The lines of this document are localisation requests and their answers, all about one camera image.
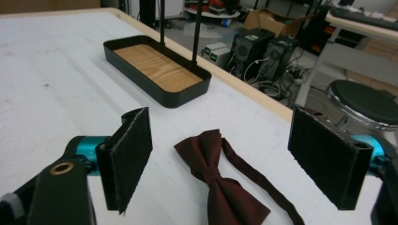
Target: cable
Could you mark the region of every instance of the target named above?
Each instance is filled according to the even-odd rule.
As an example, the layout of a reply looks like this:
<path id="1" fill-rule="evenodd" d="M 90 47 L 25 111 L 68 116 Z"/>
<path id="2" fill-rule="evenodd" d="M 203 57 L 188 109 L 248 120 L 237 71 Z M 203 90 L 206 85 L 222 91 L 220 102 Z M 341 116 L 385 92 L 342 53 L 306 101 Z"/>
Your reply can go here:
<path id="1" fill-rule="evenodd" d="M 246 82 L 246 73 L 248 72 L 249 67 L 251 67 L 253 64 L 258 64 L 258 62 L 263 62 L 263 61 L 267 61 L 267 60 L 268 60 L 268 56 L 265 57 L 265 58 L 263 58 L 263 59 L 257 59 L 257 60 L 252 61 L 252 62 L 246 67 L 246 70 L 245 70 L 245 72 L 243 73 L 243 81 Z M 258 78 L 259 75 L 260 75 L 260 72 L 258 72 L 258 74 L 257 74 L 256 78 L 254 79 L 254 81 L 257 81 L 257 78 Z"/>

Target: white table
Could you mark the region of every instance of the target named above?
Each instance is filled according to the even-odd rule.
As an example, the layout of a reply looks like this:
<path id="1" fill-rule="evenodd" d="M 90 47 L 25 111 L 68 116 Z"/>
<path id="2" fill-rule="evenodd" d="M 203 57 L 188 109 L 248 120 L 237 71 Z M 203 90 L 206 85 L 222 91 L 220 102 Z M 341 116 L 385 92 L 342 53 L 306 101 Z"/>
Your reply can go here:
<path id="1" fill-rule="evenodd" d="M 198 58 L 213 78 L 208 92 L 166 109 L 106 60 L 106 40 L 159 34 L 116 9 L 0 16 L 0 195 L 12 192 L 64 152 L 78 135 L 112 135 L 120 115 L 149 107 L 153 152 L 125 216 L 108 211 L 99 177 L 89 177 L 98 224 L 206 224 L 205 183 L 174 145 L 219 128 L 238 154 L 283 193 L 306 224 L 370 224 L 381 182 L 366 177 L 355 211 L 338 211 L 287 150 L 292 112 Z M 191 53 L 170 39 L 181 55 Z M 226 161 L 220 171 L 270 208 L 266 224 L 287 214 Z"/>
<path id="2" fill-rule="evenodd" d="M 314 76 L 320 76 L 320 68 L 324 63 L 349 69 L 381 82 L 398 86 L 398 79 L 396 78 L 398 64 L 396 62 L 335 43 L 335 39 L 342 29 L 392 43 L 398 43 L 397 31 L 337 18 L 332 16 L 330 12 L 325 20 L 330 22 L 330 25 L 335 26 L 336 29 L 316 60 L 311 73 L 301 84 L 296 98 L 296 105 L 305 106 L 312 80 Z"/>

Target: bow tie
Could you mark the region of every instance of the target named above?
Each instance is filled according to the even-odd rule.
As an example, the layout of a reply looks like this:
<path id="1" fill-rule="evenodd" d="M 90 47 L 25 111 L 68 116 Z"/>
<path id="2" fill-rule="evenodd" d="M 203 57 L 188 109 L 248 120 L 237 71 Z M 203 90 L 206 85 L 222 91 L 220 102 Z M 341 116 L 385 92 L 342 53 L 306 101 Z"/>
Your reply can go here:
<path id="1" fill-rule="evenodd" d="M 222 178 L 218 165 L 222 137 L 217 130 L 188 138 L 175 146 L 193 176 L 207 183 L 208 224 L 261 224 L 269 213 L 236 180 Z"/>
<path id="2" fill-rule="evenodd" d="M 221 149 L 227 159 L 254 183 L 265 189 L 291 217 L 294 224 L 304 224 L 295 206 L 288 201 L 259 171 L 239 157 L 220 131 L 208 130 L 175 145 L 175 149 L 191 168 L 193 176 L 207 183 L 208 224 L 261 224 L 269 209 L 247 192 L 238 181 L 223 178 L 218 165 Z"/>

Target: black stool seat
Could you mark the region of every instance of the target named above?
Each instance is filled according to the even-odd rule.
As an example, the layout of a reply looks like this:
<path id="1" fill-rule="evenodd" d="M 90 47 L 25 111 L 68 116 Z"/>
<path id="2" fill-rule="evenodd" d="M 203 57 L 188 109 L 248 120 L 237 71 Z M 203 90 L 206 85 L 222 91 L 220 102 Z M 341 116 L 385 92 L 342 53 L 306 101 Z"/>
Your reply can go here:
<path id="1" fill-rule="evenodd" d="M 398 128 L 398 104 L 373 88 L 349 81 L 334 81 L 327 89 L 343 112 L 362 123 L 383 130 Z"/>

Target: floor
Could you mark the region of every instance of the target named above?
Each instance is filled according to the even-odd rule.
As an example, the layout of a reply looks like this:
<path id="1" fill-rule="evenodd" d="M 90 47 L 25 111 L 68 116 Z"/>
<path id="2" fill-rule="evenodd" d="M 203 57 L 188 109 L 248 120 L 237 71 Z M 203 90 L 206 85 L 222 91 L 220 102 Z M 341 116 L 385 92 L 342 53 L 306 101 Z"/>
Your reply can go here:
<path id="1" fill-rule="evenodd" d="M 192 50 L 194 20 L 191 20 L 190 18 L 178 18 L 169 20 L 168 24 L 169 28 L 165 29 L 165 35 L 185 48 Z M 222 42 L 228 47 L 231 47 L 235 34 L 242 30 L 242 22 L 232 21 L 228 27 L 222 27 L 221 20 L 203 18 L 198 42 L 198 54 L 201 55 L 200 52 L 208 44 Z M 292 59 L 296 60 L 292 61 L 291 66 L 301 68 L 302 71 L 305 71 L 303 72 L 303 76 L 305 77 L 314 65 L 316 58 L 316 55 L 297 47 L 292 55 Z M 321 68 L 321 71 L 324 76 L 315 76 L 305 107 L 323 113 L 332 123 L 337 123 L 343 114 L 329 102 L 325 94 L 325 89 L 331 81 L 336 79 L 346 79 L 346 76 L 344 75 L 343 69 L 330 65 L 324 65 Z M 300 80 L 292 79 L 291 76 L 284 74 L 283 78 L 277 81 L 276 84 L 287 96 L 278 100 L 283 105 L 293 108 L 295 105 L 294 102 L 296 95 L 299 91 Z M 275 91 L 270 90 L 269 95 L 273 95 L 274 92 Z M 385 136 L 392 144 L 398 145 L 396 141 L 396 132 L 389 134 L 380 133 L 377 130 L 364 127 L 357 123 L 352 123 L 349 126 L 348 132 L 353 134 L 382 135 Z"/>

